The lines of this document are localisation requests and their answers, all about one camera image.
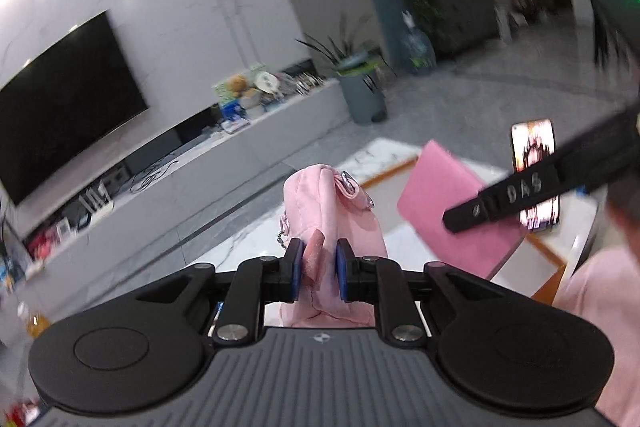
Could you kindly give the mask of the pink fabric pouch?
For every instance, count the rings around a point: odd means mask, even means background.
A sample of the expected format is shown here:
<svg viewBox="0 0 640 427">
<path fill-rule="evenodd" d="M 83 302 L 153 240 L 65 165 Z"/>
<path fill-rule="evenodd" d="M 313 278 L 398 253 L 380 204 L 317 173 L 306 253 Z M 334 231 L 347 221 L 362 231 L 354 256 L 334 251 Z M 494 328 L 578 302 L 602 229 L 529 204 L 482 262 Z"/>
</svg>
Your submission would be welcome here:
<svg viewBox="0 0 640 427">
<path fill-rule="evenodd" d="M 335 273 L 337 242 L 346 239 L 358 257 L 385 258 L 387 251 L 373 202 L 346 171 L 314 165 L 297 171 L 283 187 L 281 232 L 305 244 L 302 287 L 295 303 L 280 308 L 282 325 L 299 329 L 372 327 L 374 309 L 345 303 Z"/>
</svg>

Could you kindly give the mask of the pink wallet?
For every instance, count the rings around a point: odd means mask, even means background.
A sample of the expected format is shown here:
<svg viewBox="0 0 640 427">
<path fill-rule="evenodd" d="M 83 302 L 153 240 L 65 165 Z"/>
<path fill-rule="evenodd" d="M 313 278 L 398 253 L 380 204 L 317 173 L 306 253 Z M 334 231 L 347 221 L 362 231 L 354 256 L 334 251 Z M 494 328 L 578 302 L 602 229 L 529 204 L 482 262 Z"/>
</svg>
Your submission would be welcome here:
<svg viewBox="0 0 640 427">
<path fill-rule="evenodd" d="M 480 178 L 438 142 L 428 142 L 400 195 L 397 210 L 435 257 L 489 280 L 522 243 L 518 218 L 491 222 L 477 198 Z"/>
</svg>

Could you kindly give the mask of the orange cardboard shoe box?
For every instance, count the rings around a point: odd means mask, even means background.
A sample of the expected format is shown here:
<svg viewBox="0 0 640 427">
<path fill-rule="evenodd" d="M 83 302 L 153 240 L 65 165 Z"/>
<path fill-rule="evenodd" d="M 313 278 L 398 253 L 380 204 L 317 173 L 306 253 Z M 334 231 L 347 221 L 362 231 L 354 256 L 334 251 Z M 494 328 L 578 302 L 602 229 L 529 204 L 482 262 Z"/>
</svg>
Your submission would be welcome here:
<svg viewBox="0 0 640 427">
<path fill-rule="evenodd" d="M 457 235 L 447 232 L 446 246 L 424 242 L 397 208 L 411 180 L 422 178 L 413 172 L 420 168 L 420 158 L 413 156 L 363 181 L 362 187 L 374 202 L 388 257 L 410 271 L 421 270 L 427 262 L 446 263 L 537 303 L 552 305 L 566 262 L 509 220 Z"/>
</svg>

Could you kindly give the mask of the white tv console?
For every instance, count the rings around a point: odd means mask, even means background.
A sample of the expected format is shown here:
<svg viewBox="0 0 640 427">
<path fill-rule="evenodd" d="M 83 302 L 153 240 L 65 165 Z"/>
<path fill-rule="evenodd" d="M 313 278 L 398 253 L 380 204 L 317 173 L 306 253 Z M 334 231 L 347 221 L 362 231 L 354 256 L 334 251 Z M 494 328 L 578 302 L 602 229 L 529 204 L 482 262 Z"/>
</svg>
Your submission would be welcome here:
<svg viewBox="0 0 640 427">
<path fill-rule="evenodd" d="M 2 293 L 55 308 L 85 284 L 129 259 L 155 239 L 254 180 L 285 173 L 285 159 L 349 120 L 341 86 L 329 81 L 294 96 L 235 134 L 221 133 L 160 167 L 160 179 L 126 191 L 89 228 L 55 249 L 41 272 Z"/>
</svg>

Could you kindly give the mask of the white wifi router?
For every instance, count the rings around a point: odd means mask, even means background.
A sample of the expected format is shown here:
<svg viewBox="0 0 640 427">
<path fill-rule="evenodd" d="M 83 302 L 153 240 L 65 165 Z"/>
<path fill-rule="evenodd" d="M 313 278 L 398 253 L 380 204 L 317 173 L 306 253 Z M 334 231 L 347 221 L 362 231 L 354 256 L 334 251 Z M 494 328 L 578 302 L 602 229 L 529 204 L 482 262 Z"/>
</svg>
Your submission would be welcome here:
<svg viewBox="0 0 640 427">
<path fill-rule="evenodd" d="M 81 192 L 78 200 L 88 211 L 91 217 L 102 217 L 114 209 L 114 200 L 108 194 L 102 181 L 96 185 L 88 186 Z"/>
</svg>

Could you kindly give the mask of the brown teddy bear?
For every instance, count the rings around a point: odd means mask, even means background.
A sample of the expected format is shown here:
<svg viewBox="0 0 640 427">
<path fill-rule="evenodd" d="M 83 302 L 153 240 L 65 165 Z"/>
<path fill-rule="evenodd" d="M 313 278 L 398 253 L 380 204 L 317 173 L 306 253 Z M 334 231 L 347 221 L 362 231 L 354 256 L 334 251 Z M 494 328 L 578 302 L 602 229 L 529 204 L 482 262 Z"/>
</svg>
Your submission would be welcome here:
<svg viewBox="0 0 640 427">
<path fill-rule="evenodd" d="M 242 98 L 250 90 L 250 83 L 244 75 L 235 75 L 227 81 L 227 87 L 233 98 Z"/>
</svg>

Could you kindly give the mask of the grey trash bin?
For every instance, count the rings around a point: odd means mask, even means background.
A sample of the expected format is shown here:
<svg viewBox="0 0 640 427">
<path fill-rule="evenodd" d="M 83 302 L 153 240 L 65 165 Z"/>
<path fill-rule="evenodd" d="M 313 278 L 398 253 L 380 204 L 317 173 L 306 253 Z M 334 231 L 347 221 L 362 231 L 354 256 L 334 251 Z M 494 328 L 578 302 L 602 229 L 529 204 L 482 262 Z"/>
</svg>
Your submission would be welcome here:
<svg viewBox="0 0 640 427">
<path fill-rule="evenodd" d="M 379 124 L 387 119 L 387 106 L 378 81 L 378 63 L 355 57 L 336 66 L 349 114 L 356 124 Z"/>
</svg>

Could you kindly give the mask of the dark grey cabinet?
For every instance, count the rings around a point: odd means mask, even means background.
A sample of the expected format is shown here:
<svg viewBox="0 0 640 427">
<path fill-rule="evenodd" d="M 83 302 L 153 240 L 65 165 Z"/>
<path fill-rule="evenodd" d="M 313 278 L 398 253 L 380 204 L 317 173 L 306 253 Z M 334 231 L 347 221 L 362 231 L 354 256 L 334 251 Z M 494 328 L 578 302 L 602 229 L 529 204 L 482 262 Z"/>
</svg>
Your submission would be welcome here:
<svg viewBox="0 0 640 427">
<path fill-rule="evenodd" d="M 438 58 L 449 60 L 497 38 L 494 0 L 433 0 L 435 26 L 430 35 Z"/>
</svg>

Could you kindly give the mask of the water bottle jug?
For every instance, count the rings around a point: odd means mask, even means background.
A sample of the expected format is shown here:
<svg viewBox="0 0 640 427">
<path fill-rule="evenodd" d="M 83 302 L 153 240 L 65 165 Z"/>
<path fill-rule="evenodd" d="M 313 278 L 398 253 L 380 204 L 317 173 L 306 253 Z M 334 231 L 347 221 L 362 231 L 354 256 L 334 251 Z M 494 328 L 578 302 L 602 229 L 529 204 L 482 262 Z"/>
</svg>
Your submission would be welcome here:
<svg viewBox="0 0 640 427">
<path fill-rule="evenodd" d="M 401 15 L 406 26 L 402 43 L 405 46 L 411 70 L 415 74 L 431 72 L 436 67 L 436 56 L 430 38 L 418 27 L 409 11 L 404 11 Z"/>
</svg>

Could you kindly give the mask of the black wall television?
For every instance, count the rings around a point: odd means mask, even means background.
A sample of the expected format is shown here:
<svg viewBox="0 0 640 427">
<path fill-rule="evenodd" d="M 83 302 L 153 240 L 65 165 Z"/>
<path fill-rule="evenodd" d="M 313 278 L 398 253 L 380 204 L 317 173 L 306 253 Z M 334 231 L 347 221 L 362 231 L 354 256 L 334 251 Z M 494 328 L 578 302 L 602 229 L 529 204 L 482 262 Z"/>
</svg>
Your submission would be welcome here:
<svg viewBox="0 0 640 427">
<path fill-rule="evenodd" d="M 96 15 L 1 89 L 1 184 L 14 205 L 148 109 L 110 18 Z"/>
</svg>

